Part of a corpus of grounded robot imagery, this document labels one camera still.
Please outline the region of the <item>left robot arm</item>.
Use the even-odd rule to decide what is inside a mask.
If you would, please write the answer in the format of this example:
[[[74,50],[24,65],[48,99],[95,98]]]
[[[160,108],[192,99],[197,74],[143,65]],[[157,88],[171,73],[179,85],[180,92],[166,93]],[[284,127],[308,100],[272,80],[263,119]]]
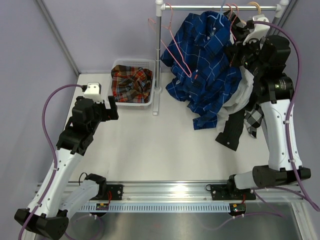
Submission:
[[[14,219],[25,230],[59,240],[70,219],[86,202],[110,196],[106,178],[90,173],[65,200],[62,199],[72,173],[94,140],[98,125],[119,118],[115,98],[109,96],[108,102],[110,107],[106,108],[103,102],[83,96],[76,98],[44,182],[28,207],[15,213]]]

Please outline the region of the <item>white plastic basket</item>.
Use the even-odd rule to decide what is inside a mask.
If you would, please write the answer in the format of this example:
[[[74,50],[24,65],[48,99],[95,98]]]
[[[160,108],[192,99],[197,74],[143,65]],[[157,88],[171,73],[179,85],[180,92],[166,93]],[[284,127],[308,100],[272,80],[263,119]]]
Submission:
[[[154,94],[154,90],[155,90],[155,71],[156,71],[156,66],[155,66],[155,61],[151,60],[151,59],[117,59],[114,61],[112,69],[116,66],[116,65],[123,65],[123,66],[130,66],[130,67],[142,67],[144,69],[149,69],[153,72],[153,78],[152,78],[152,87],[151,87],[151,93],[150,93],[150,99],[148,103],[127,103],[127,102],[116,102],[118,107],[120,108],[132,108],[132,109],[140,109],[140,110],[144,110],[147,109],[151,106],[151,104],[153,103],[153,94]],[[110,87],[108,90],[108,95],[113,96],[112,94],[112,90],[111,90],[111,86],[112,86],[112,77],[110,74]]]

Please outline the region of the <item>blue plaid shirt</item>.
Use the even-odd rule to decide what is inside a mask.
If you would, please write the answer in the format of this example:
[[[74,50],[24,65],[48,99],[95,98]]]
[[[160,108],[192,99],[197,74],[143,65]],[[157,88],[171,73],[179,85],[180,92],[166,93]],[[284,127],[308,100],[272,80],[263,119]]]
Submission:
[[[194,130],[217,126],[218,112],[242,79],[240,69],[230,66],[224,53],[224,47],[232,44],[231,23],[222,15],[222,27],[218,19],[209,17],[217,14],[189,13],[160,57],[174,75],[166,86],[168,94],[180,102],[187,101],[187,107],[198,114],[193,119]]]

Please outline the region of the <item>red plaid shirt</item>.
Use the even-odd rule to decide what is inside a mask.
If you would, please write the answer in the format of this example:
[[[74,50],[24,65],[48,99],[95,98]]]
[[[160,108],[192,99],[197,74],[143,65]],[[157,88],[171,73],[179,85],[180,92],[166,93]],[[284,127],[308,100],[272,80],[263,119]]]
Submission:
[[[153,82],[151,70],[118,64],[110,74],[111,91],[116,102],[146,104],[150,101]]]

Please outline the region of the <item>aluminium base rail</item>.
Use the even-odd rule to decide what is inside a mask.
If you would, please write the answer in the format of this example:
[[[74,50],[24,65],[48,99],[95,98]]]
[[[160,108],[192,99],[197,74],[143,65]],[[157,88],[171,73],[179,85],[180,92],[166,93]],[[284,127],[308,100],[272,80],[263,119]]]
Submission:
[[[65,200],[80,184],[70,181],[62,195]],[[289,204],[300,203],[303,198],[297,185],[288,186],[287,190],[267,188],[238,193],[231,196],[224,190],[223,182],[108,182],[107,188],[110,196],[102,199],[91,199],[87,203],[225,203],[229,204],[230,215],[245,213],[250,203],[263,204]]]

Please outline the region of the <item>black white checked shirt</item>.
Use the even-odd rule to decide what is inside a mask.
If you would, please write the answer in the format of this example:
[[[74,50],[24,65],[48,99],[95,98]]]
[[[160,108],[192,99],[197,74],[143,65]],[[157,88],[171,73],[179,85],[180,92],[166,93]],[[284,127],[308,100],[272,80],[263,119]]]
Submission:
[[[234,24],[230,27],[233,37],[232,43],[239,42],[245,38],[240,31],[240,29],[245,26],[246,22],[238,16]],[[261,126],[264,117],[263,110],[261,106],[255,102],[252,96],[250,96],[248,104],[242,110],[245,110],[244,126],[246,127],[248,134],[251,137],[256,138],[258,128]]]

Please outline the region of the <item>white clothes rack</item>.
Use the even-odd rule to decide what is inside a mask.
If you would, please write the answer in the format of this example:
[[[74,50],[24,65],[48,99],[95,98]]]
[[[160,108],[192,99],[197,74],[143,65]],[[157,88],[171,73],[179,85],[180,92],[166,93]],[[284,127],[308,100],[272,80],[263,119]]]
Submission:
[[[180,11],[218,11],[222,12],[223,10],[239,10],[239,11],[274,11],[275,15],[273,18],[273,22],[278,24],[281,20],[284,13],[287,11],[289,7],[289,0],[280,0],[274,6],[256,6],[254,4],[248,5],[240,5],[235,6],[232,5],[228,7],[225,2],[222,2],[217,5],[170,5],[167,0],[156,0],[155,1],[155,15],[156,21],[152,23],[149,19],[148,22],[151,23],[152,27],[155,27],[155,86],[154,86],[154,94],[153,94],[153,109],[152,115],[157,116],[160,111],[160,94],[162,92],[162,88],[160,87],[160,76],[161,76],[161,31],[162,31],[162,15],[165,10],[180,10]]]

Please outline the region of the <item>wooden hanger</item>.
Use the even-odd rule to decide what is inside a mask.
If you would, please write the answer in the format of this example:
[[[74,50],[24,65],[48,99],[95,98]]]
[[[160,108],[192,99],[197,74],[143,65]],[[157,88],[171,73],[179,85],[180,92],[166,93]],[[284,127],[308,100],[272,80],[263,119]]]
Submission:
[[[256,1],[250,1],[248,5],[255,6],[257,13],[261,14],[261,6]]]

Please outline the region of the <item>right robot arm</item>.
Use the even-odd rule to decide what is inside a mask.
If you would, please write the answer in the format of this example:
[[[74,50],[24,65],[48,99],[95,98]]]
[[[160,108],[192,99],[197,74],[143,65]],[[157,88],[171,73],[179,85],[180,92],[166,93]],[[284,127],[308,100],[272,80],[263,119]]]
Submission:
[[[245,110],[254,104],[262,108],[266,125],[264,134],[269,158],[267,165],[255,166],[246,173],[229,177],[223,193],[230,198],[253,200],[251,189],[289,185],[311,178],[304,167],[296,144],[293,122],[294,84],[284,73],[291,53],[287,38],[272,35],[261,43],[257,38],[225,48],[231,66],[244,67],[253,75],[253,91]]]

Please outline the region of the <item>blue wire hanger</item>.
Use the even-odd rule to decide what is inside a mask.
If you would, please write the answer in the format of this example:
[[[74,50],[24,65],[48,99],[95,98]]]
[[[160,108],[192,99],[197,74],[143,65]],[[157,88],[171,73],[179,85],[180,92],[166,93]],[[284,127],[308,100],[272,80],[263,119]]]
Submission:
[[[218,14],[216,16],[214,15],[209,15],[209,17],[213,18],[215,21],[218,20],[219,21],[219,24],[224,27],[225,25],[223,24],[222,22],[222,18],[223,18],[223,8],[224,8],[224,5],[225,5],[226,1],[224,0],[222,2],[222,5],[220,6],[220,10],[218,12]]]

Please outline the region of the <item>pink hanger on rack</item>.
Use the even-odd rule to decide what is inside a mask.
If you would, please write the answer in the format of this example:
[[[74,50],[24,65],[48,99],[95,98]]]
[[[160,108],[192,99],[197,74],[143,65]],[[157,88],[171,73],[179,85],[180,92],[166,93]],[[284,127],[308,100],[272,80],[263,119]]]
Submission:
[[[234,6],[235,9],[236,9],[236,12],[234,13],[233,20],[232,20],[232,22],[231,22],[231,27],[232,27],[232,25],[235,23],[236,19],[238,18],[239,7],[238,7],[238,5],[236,5],[235,3],[231,3],[231,5]]]
[[[233,22],[233,19],[234,19],[234,11],[233,11],[233,8],[232,6],[229,4],[229,3],[226,3],[225,4],[229,10],[227,10],[224,15],[228,18],[228,20],[232,23]]]

